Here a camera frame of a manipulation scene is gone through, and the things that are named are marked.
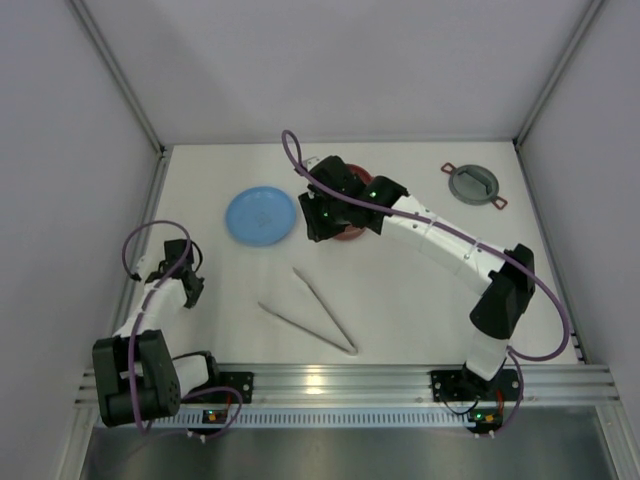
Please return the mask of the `grey top lid with clasps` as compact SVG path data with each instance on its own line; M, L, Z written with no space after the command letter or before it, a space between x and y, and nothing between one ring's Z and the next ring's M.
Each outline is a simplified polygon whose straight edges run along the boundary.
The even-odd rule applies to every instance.
M500 196L499 180L486 167L475 164L456 167L447 162L440 170L449 176L449 191L460 202L471 206L492 204L498 210L508 205Z

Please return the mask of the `metal tongs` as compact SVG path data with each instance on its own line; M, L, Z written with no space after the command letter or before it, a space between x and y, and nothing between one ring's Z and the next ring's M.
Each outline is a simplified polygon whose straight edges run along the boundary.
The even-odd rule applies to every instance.
M257 300L262 311L346 355L359 354L356 340L300 268L285 268L270 280Z

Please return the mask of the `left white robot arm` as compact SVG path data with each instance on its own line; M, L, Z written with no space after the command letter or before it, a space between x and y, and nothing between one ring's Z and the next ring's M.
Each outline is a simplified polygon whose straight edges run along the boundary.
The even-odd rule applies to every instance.
M164 259L144 282L134 313L113 336L97 340L92 360L102 423L107 427L171 417L194 390L220 383L208 351L171 353L166 334L180 313L196 306L204 290L203 260L195 243L164 243Z

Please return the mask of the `dark red lunch container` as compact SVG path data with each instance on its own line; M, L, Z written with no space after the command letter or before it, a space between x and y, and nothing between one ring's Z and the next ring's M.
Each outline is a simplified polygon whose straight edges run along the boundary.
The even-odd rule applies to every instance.
M334 237L336 241L350 241L355 240L360 237L362 234L366 232L365 229L355 228L355 227L347 227L343 232L339 233Z

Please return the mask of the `pink lunch container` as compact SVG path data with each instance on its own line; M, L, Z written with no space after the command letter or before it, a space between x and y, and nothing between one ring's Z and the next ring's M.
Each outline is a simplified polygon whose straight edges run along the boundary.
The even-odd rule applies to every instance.
M346 167L349 171L346 179L349 189L355 189L356 187L363 189L371 183L373 177L363 167L354 164L347 164Z

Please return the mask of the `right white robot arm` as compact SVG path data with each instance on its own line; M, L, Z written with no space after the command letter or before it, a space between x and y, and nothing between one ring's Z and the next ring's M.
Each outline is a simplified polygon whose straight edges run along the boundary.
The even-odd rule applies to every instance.
M385 176L364 182L338 156L301 161L297 170L311 177L298 197L310 240L328 240L349 227L368 229L425 255L478 295L469 314L475 328L470 352L448 397L468 391L479 399L493 390L535 292L525 273L534 265L533 252L519 244L492 255L466 234L454 235L451 224L431 215L404 186Z

